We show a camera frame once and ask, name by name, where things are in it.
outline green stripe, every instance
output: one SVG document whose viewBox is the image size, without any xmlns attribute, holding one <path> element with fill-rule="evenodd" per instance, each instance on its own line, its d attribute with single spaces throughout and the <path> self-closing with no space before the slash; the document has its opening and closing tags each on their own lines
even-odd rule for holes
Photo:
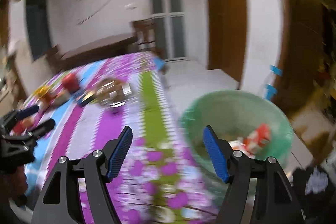
<svg viewBox="0 0 336 224">
<path fill-rule="evenodd" d="M 150 71 L 142 73 L 142 88 L 142 97 L 145 103 L 146 145 L 159 150 L 158 144 L 167 138 L 167 132 L 163 124 Z"/>
<path fill-rule="evenodd" d="M 155 148 L 157 151 L 162 151 L 164 154 L 163 159 L 157 162 L 153 162 L 151 164 L 155 165 L 157 168 L 160 168 L 167 164 L 165 159 L 172 158 L 174 155 L 172 149 L 159 149 L 158 146 L 161 142 L 169 142 L 167 138 L 167 131 L 163 124 L 162 114 L 159 106 L 159 102 L 157 99 L 157 95 L 155 92 L 154 84 L 152 81 L 151 72 L 143 72 L 141 74 L 140 81 L 142 82 L 142 99 L 145 104 L 144 110 L 144 123 L 146 129 L 146 147 Z M 164 176 L 160 175 L 158 180 L 153 181 L 157 187 L 157 193 L 154 195 L 152 204 L 156 206 L 167 206 L 166 200 L 163 197 L 164 192 L 160 189 L 161 185 L 169 184 L 169 185 L 177 185 L 177 182 L 180 179 L 179 173 L 174 174 L 172 176 Z M 174 210 L 169 208 L 175 214 L 175 221 L 173 223 L 186 223 L 181 216 L 181 210 Z M 157 211 L 156 207 L 151 207 L 152 213 Z"/>
</svg>

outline blue tape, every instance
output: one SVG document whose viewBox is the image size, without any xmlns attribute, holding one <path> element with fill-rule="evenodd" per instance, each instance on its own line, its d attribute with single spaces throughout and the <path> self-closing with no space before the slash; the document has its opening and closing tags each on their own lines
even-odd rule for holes
<svg viewBox="0 0 336 224">
<path fill-rule="evenodd" d="M 156 70 L 160 71 L 164 67 L 165 62 L 162 59 L 158 58 L 158 57 L 154 57 L 154 64 L 155 64 Z"/>
<path fill-rule="evenodd" d="M 281 69 L 271 65 L 270 70 L 272 72 L 274 72 L 276 75 L 282 76 L 282 70 Z"/>
<path fill-rule="evenodd" d="M 277 91 L 277 89 L 276 89 L 275 87 L 273 87 L 273 86 L 271 86 L 271 85 L 268 85 L 268 84 L 266 84 L 265 87 L 266 87 L 266 89 L 268 90 L 265 99 L 270 101 L 270 100 L 272 99 L 272 97 L 273 97 L 275 94 L 278 93 L 278 91 Z"/>
</svg>

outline plastic bowl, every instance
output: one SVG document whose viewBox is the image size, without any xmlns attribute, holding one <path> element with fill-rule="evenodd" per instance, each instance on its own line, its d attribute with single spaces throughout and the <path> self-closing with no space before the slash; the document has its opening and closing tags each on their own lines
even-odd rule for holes
<svg viewBox="0 0 336 224">
<path fill-rule="evenodd" d="M 216 176 L 204 147 L 203 129 L 207 125 L 214 129 L 218 138 L 233 141 L 246 137 L 261 123 L 268 124 L 272 139 L 256 155 L 256 159 L 265 160 L 273 156 L 282 168 L 292 147 L 293 129 L 285 114 L 270 101 L 241 90 L 217 91 L 199 98 L 184 112 L 181 123 L 204 182 L 214 194 L 214 203 L 218 206 L 225 196 L 227 185 Z M 255 193 L 255 182 L 250 181 L 249 194 Z"/>
</svg>

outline yellow object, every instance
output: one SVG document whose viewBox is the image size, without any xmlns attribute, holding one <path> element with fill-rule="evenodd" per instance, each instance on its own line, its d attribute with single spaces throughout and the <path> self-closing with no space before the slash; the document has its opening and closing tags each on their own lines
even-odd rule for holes
<svg viewBox="0 0 336 224">
<path fill-rule="evenodd" d="M 33 92 L 33 95 L 37 95 L 38 97 L 43 97 L 48 91 L 50 90 L 50 86 L 48 85 L 43 85 L 37 90 Z"/>
</svg>

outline red snack bag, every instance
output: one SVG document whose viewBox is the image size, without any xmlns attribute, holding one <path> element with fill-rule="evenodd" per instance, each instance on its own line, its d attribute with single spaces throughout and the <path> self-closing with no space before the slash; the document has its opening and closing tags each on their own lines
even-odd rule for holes
<svg viewBox="0 0 336 224">
<path fill-rule="evenodd" d="M 25 128 L 22 124 L 22 121 L 19 121 L 16 123 L 16 125 L 13 127 L 13 132 L 15 135 L 21 135 L 25 131 Z"/>
<path fill-rule="evenodd" d="M 271 132 L 268 124 L 262 123 L 243 140 L 243 143 L 246 145 L 246 151 L 256 155 L 270 139 Z"/>
</svg>

